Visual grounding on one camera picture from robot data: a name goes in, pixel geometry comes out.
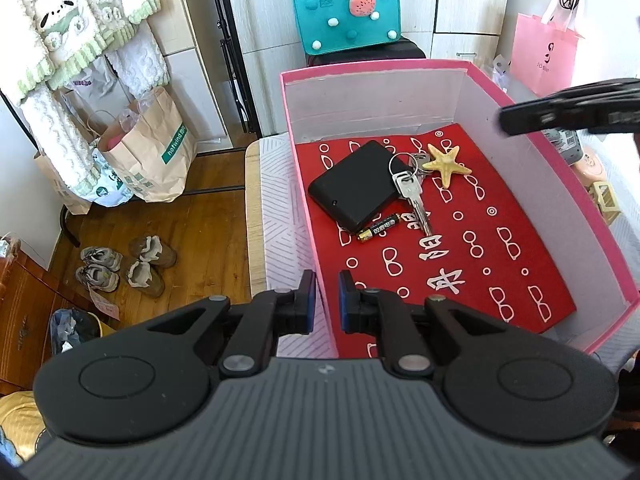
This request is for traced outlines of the cream green knit cardigan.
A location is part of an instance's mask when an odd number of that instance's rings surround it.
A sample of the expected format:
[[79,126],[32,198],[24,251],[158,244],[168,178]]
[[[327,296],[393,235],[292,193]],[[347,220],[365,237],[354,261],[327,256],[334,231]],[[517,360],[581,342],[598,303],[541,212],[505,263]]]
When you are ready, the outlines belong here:
[[14,103],[65,86],[134,38],[160,0],[1,0],[1,90]]

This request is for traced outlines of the yellow starfish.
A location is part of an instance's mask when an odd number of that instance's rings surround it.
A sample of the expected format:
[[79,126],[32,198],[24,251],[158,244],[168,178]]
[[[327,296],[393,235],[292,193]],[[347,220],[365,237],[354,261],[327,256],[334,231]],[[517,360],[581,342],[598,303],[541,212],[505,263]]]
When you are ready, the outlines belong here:
[[424,171],[438,172],[443,188],[450,187],[451,178],[454,174],[460,174],[460,176],[469,176],[472,174],[470,168],[457,162],[457,156],[460,151],[458,146],[453,146],[448,152],[442,152],[433,144],[428,144],[427,149],[432,159],[429,162],[424,162],[421,168]]

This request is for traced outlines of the grey sneaker near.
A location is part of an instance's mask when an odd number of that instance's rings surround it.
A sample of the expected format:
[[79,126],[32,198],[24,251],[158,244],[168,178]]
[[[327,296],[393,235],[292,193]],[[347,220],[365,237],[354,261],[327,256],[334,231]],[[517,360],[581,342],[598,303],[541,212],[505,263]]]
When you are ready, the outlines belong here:
[[88,289],[99,292],[114,292],[119,285],[119,276],[116,272],[97,263],[89,263],[75,271],[76,280]]

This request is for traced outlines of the silver key bunch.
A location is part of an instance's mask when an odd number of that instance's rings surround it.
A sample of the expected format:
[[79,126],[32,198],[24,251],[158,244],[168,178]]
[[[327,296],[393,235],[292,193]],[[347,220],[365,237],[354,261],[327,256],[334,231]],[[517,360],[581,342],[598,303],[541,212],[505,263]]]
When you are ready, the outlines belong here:
[[421,154],[398,152],[390,158],[387,169],[398,194],[411,206],[420,228],[426,236],[431,236],[433,229],[422,200],[422,160]]

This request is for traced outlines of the grey sneaker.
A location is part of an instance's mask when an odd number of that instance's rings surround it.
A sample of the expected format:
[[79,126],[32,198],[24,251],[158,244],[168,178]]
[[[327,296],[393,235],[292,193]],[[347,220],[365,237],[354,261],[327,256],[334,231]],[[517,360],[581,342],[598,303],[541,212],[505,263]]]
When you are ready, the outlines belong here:
[[119,285],[119,276],[116,272],[97,263],[89,263],[75,271],[76,280],[88,289],[99,292],[114,292]]
[[86,247],[81,249],[79,257],[85,264],[98,264],[112,272],[118,272],[122,265],[122,254],[109,247]]

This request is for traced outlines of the grey sneaker far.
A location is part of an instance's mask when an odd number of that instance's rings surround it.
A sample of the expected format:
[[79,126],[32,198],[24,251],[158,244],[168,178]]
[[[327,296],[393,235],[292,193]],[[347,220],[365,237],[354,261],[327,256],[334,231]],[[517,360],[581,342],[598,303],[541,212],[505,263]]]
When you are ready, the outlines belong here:
[[81,249],[79,257],[85,264],[98,264],[112,272],[118,272],[122,265],[122,254],[109,247],[86,247]]

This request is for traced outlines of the pink storage box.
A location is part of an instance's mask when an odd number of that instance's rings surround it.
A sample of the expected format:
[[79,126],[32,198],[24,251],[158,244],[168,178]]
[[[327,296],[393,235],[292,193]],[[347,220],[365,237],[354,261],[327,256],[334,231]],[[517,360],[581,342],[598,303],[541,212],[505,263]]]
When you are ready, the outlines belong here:
[[618,370],[639,348],[639,292],[596,205],[540,133],[506,138],[511,104],[470,62],[405,58],[289,70],[281,91],[292,144],[408,136],[459,124],[494,165],[537,229],[577,311],[550,337]]

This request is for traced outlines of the brown boot far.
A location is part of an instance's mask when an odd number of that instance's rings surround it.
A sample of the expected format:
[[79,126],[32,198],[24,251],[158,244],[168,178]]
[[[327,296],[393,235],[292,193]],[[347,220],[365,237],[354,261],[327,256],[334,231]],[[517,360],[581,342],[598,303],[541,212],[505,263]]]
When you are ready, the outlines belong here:
[[130,256],[161,269],[170,268],[177,262],[175,249],[158,235],[134,238],[128,245]]

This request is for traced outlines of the brown boot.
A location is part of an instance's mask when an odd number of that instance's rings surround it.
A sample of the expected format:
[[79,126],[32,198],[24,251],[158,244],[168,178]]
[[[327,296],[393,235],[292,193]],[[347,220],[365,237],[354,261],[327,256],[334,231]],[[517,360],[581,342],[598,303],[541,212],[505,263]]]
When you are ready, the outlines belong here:
[[134,238],[128,245],[130,256],[161,269],[170,268],[177,262],[175,249],[158,235]]
[[132,288],[151,298],[162,296],[165,290],[160,274],[145,261],[134,260],[126,272],[126,278]]

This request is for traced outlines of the teal felt handbag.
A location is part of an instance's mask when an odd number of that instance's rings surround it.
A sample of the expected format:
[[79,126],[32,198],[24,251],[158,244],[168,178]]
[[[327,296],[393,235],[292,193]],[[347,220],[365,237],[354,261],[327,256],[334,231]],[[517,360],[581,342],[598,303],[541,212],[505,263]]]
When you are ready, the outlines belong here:
[[401,36],[400,0],[292,0],[308,56],[391,44]]

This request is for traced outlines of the black suitcase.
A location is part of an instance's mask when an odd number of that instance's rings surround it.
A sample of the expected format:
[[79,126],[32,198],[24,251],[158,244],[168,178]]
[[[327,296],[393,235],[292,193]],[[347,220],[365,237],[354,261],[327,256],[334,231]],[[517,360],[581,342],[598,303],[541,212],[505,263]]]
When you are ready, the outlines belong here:
[[390,44],[377,44],[376,46],[319,55],[306,54],[306,66],[393,60],[394,58],[426,58],[426,54],[413,41],[401,37],[398,41]]

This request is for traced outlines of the peach cushion compact case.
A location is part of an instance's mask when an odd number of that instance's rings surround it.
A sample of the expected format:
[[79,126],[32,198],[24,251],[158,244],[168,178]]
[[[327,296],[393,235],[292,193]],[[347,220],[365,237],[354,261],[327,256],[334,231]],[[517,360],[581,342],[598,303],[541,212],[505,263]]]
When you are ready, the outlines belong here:
[[570,169],[584,188],[590,188],[594,182],[605,182],[608,180],[605,166],[602,160],[589,146],[582,149],[582,158],[575,162]]

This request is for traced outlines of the brown boot near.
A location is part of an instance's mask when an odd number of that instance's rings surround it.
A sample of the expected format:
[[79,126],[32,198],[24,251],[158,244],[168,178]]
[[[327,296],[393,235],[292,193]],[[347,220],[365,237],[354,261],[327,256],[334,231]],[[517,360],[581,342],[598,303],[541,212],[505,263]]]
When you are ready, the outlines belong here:
[[145,261],[134,260],[126,272],[126,278],[132,288],[151,298],[162,296],[165,290],[160,274]]

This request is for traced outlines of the beige wooden square block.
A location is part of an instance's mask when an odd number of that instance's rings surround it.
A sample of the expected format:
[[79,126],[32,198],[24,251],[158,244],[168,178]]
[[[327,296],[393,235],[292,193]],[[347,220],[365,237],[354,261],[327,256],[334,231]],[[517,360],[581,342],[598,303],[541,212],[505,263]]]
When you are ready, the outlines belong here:
[[622,212],[612,184],[608,181],[594,181],[588,188],[588,193],[603,220],[610,226]]

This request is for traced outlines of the grey wifi router device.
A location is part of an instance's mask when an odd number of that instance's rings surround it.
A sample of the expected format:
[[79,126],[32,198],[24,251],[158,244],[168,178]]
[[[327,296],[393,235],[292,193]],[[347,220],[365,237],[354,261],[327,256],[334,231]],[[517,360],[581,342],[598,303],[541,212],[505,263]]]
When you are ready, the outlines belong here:
[[542,132],[544,137],[554,146],[567,165],[574,165],[582,159],[584,152],[575,130],[549,129]]

